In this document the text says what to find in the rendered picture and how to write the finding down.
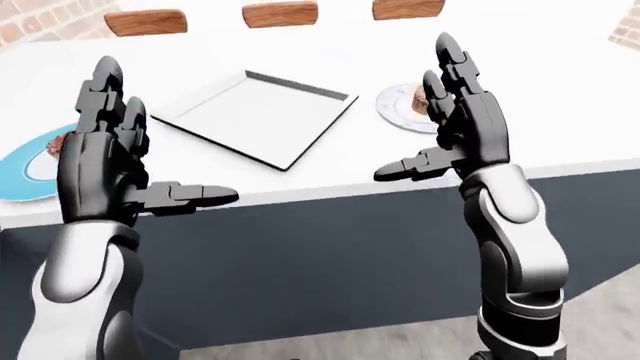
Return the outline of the brown chocolate dessert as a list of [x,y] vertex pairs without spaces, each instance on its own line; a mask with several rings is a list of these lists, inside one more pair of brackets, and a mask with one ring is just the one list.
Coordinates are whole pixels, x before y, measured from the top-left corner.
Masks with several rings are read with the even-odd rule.
[[418,85],[412,95],[411,108],[415,113],[427,115],[428,101],[422,85]]

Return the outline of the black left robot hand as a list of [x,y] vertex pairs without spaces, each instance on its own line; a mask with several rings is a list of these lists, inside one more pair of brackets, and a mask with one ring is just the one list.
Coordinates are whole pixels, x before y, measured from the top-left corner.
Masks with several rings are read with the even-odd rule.
[[199,208],[234,203],[239,194],[222,186],[149,182],[146,108],[139,98],[123,98],[119,63],[103,56],[76,102],[75,131],[66,135],[59,156],[57,190],[64,223],[117,221],[135,224],[138,215],[192,214]]

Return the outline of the white patterned round plate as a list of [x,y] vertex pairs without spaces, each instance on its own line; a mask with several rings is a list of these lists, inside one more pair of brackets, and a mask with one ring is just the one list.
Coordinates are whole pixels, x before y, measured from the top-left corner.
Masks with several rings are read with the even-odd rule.
[[405,83],[384,89],[376,98],[378,114],[392,125],[406,131],[436,134],[437,124],[428,115],[415,113],[411,108],[412,95],[419,83]]

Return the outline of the pink glazed dessert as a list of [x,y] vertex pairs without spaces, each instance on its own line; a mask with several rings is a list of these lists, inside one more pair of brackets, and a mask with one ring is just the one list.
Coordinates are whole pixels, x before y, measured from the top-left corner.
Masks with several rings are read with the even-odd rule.
[[64,140],[66,139],[68,134],[73,133],[74,131],[67,131],[63,134],[58,135],[53,140],[50,140],[46,145],[46,152],[53,158],[58,159],[62,151]]

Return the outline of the white square tray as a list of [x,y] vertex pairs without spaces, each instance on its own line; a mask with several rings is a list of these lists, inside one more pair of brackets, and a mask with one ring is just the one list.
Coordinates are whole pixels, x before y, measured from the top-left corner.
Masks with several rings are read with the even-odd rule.
[[153,110],[150,116],[286,172],[357,98],[243,70],[181,95]]

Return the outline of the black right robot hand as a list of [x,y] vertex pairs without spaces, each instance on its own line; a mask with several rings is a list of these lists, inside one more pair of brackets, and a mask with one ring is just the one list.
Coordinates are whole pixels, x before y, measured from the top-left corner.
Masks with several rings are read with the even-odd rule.
[[423,89],[427,115],[437,124],[438,146],[376,170],[376,182],[419,182],[455,170],[465,179],[476,170],[510,161],[506,121],[495,96],[482,88],[479,70],[446,32],[436,41],[442,74],[426,71]]

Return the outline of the white table with dark base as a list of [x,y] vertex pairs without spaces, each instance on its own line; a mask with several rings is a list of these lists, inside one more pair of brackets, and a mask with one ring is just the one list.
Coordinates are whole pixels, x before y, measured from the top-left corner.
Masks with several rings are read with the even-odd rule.
[[139,221],[147,356],[461,317],[478,306],[479,260],[452,183],[372,180],[435,143],[385,122],[374,99],[436,67],[440,32],[500,102],[512,159],[568,255],[567,296],[639,264],[640,53],[540,23],[512,36],[501,22],[439,19],[24,44],[0,53],[0,158],[72,124],[81,83],[106,55],[154,114],[246,70],[357,95],[283,172],[150,123],[153,180],[229,186],[241,200]]

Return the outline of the wooden chair back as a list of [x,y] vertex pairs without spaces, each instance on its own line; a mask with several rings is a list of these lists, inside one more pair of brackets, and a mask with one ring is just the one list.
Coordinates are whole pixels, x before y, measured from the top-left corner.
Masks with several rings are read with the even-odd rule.
[[318,20],[316,0],[264,0],[242,6],[241,14],[250,29],[310,26]]
[[374,20],[401,20],[437,17],[446,0],[373,0]]
[[104,14],[103,17],[108,28],[118,37],[188,32],[186,16],[177,9],[120,11]]

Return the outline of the blue round plate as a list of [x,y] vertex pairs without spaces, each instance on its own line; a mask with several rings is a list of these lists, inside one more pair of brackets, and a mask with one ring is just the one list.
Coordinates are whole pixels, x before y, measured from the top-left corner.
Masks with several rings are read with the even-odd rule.
[[0,200],[26,202],[57,194],[57,170],[52,179],[36,179],[28,174],[28,169],[38,155],[46,152],[50,140],[75,128],[70,124],[41,134],[0,159]]

